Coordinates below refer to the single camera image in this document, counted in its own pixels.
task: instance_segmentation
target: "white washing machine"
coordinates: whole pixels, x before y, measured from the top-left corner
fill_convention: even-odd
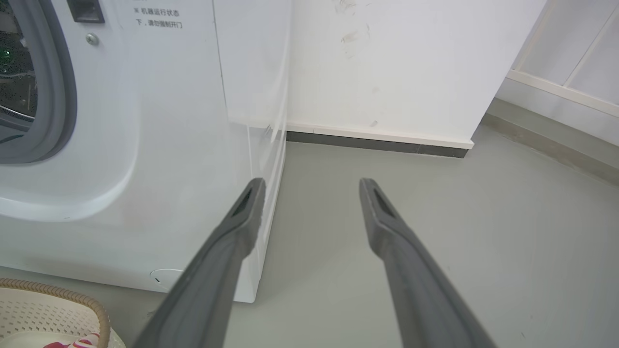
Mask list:
[[[290,0],[0,0],[0,265],[166,291],[285,157]]]

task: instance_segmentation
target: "laundry basket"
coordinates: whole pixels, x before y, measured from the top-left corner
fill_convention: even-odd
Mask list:
[[[67,289],[0,278],[0,348],[70,344],[99,333],[97,348],[125,348],[101,303]]]

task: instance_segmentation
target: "screw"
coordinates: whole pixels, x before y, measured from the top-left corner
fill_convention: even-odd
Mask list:
[[[97,46],[99,44],[99,38],[93,33],[88,33],[86,34],[86,42],[93,46]]]

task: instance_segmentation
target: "white wall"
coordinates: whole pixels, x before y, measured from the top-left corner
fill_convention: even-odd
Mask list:
[[[618,4],[550,0],[497,98],[619,146]]]
[[[470,148],[544,3],[297,0],[289,130]]]

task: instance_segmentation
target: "floor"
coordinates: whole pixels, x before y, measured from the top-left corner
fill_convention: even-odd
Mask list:
[[[484,127],[464,159],[288,143],[253,304],[226,347],[399,347],[358,179],[374,178],[499,347],[619,346],[619,189]],[[127,346],[163,294],[0,268],[108,309]]]

